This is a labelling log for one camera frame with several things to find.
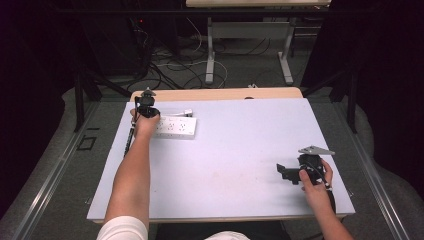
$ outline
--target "power strip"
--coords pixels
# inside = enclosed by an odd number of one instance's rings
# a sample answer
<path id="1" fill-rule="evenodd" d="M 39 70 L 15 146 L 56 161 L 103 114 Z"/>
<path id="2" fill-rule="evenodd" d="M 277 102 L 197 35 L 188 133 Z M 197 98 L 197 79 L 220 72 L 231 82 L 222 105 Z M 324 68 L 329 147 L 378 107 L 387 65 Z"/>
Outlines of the power strip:
<path id="1" fill-rule="evenodd" d="M 156 126 L 156 138 L 194 139 L 197 119 L 193 117 L 161 116 Z"/>

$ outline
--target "white table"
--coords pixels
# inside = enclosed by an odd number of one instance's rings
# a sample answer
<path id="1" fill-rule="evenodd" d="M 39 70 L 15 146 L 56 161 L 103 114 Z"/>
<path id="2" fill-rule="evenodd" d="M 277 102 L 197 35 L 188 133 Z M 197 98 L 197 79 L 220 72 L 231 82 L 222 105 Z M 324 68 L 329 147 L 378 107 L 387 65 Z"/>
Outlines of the white table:
<path id="1" fill-rule="evenodd" d="M 327 144 L 308 100 L 296 97 L 298 89 L 268 91 L 269 99 L 256 98 L 266 97 L 267 89 L 164 91 L 164 97 L 161 91 L 156 92 L 155 107 L 169 113 L 191 108 L 198 123 L 194 140 L 152 139 L 152 222 L 312 217 L 300 186 L 283 180 L 276 164 L 298 168 L 297 150 L 312 144 L 327 148 Z M 186 99 L 169 101 L 172 92 Z M 190 101 L 190 92 L 204 97 Z M 280 98 L 284 97 L 281 92 L 295 97 Z M 243 100 L 242 94 L 255 99 Z M 233 100 L 210 100 L 213 95 Z M 128 112 L 133 104 L 127 104 L 122 116 L 87 215 L 89 220 L 102 222 L 105 216 L 113 179 L 123 158 L 130 128 Z M 337 214 L 353 214 L 337 166 L 331 156 L 324 158 L 334 170 Z"/>
<path id="2" fill-rule="evenodd" d="M 300 6 L 325 6 L 331 0 L 187 0 L 188 7 L 195 8 L 218 8 L 218 7 L 300 7 Z M 213 38 L 273 38 L 285 39 L 283 51 L 278 52 L 281 69 L 286 84 L 293 84 L 290 67 L 287 63 L 287 55 L 296 19 L 290 22 L 212 22 L 208 18 L 208 63 L 206 67 L 207 84 L 213 83 L 215 53 L 213 51 Z"/>

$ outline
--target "metal frame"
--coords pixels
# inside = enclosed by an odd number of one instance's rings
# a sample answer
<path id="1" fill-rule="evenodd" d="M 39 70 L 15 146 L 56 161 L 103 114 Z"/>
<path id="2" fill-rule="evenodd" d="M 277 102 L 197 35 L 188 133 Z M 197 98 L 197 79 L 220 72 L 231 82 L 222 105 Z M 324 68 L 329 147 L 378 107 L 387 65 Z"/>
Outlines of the metal frame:
<path id="1" fill-rule="evenodd" d="M 278 52 L 284 80 L 287 85 L 293 85 L 287 55 L 290 50 L 291 39 L 296 19 L 290 22 L 212 22 L 208 18 L 208 63 L 206 66 L 206 84 L 213 83 L 215 52 L 213 51 L 214 38 L 274 38 L 284 39 L 283 51 Z"/>
<path id="2" fill-rule="evenodd" d="M 346 123 L 346 109 L 344 109 L 342 103 L 333 103 L 333 106 L 337 115 L 340 118 L 340 121 L 344 123 L 343 126 L 346 130 L 346 134 L 348 134 L 351 138 L 356 148 L 356 151 L 359 154 L 362 171 L 368 181 L 368 185 L 370 186 L 378 205 L 380 206 L 380 210 L 384 218 L 386 219 L 387 225 L 389 226 L 393 237 L 397 240 L 410 239 L 405 227 L 403 226 L 402 222 L 399 219 L 399 216 L 396 213 L 396 210 L 393 207 L 389 195 L 387 194 L 383 184 L 381 183 L 380 175 L 378 174 L 378 171 L 375 168 L 371 157 L 365 151 L 358 135 L 353 134 L 349 124 Z"/>
<path id="3" fill-rule="evenodd" d="M 99 102 L 91 102 L 87 109 L 87 121 L 85 121 L 82 125 L 82 129 L 85 129 L 89 120 L 96 112 Z M 75 153 L 75 149 L 77 148 L 78 143 L 83 138 L 84 131 L 81 130 L 73 134 L 71 140 L 69 141 L 68 146 L 66 147 L 63 154 L 57 160 L 57 163 L 53 167 L 50 174 L 47 176 L 44 181 L 43 186 L 35 197 L 34 201 L 31 204 L 28 212 L 25 217 L 19 224 L 19 227 L 16 229 L 15 234 L 12 239 L 20 240 L 20 239 L 30 239 L 31 233 L 43 215 L 44 210 L 50 202 L 57 186 L 60 183 L 60 179 L 66 171 L 66 167 L 69 164 L 70 159 Z"/>

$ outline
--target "finger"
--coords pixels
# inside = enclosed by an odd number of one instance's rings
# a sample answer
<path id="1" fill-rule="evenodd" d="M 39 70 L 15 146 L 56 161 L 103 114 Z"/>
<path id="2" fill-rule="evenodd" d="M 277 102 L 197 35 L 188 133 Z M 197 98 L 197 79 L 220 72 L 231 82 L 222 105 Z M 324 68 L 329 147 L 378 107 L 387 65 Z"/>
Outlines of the finger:
<path id="1" fill-rule="evenodd" d="M 305 170 L 302 169 L 299 171 L 299 177 L 300 177 L 300 180 L 302 180 L 303 186 L 305 188 L 305 192 L 313 188 L 311 179 L 309 179 L 309 175 Z"/>
<path id="2" fill-rule="evenodd" d="M 134 116 L 135 116 L 135 108 L 131 109 L 131 110 L 130 110 L 130 113 L 131 113 L 131 116 L 133 116 L 133 117 L 134 117 Z"/>
<path id="3" fill-rule="evenodd" d="M 321 159 L 322 165 L 325 170 L 325 180 L 331 185 L 333 179 L 333 169 L 331 169 L 330 164 L 328 164 L 324 159 Z"/>

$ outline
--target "white shirt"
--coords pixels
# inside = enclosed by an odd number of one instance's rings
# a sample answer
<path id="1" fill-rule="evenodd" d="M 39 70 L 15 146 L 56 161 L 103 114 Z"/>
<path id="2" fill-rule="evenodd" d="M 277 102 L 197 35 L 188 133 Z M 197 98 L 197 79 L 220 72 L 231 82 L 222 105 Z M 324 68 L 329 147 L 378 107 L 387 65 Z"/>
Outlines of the white shirt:
<path id="1" fill-rule="evenodd" d="M 97 240 L 147 240 L 148 231 L 143 222 L 135 217 L 116 217 L 105 225 L 97 236 Z M 205 240 L 249 240 L 245 235 L 237 232 L 220 232 Z"/>

